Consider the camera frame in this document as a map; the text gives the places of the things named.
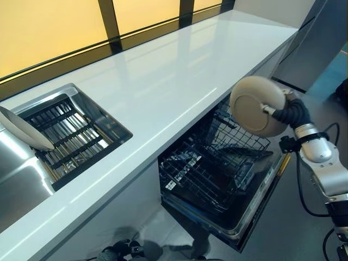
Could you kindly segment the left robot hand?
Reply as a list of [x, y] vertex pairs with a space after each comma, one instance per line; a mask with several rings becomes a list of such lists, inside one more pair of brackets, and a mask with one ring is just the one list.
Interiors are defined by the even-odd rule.
[[120, 240], [112, 246], [106, 247], [97, 256], [96, 260], [127, 260], [126, 256], [130, 255], [130, 260], [144, 258], [144, 249], [140, 244], [129, 239]]

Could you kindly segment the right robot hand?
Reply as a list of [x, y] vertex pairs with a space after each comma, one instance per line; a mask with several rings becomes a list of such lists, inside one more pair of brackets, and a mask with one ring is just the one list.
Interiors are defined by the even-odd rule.
[[275, 109], [270, 105], [262, 104], [262, 111], [269, 114], [280, 123], [289, 125], [292, 129], [306, 124], [312, 124], [309, 110], [293, 91], [285, 90], [287, 106], [283, 109]]

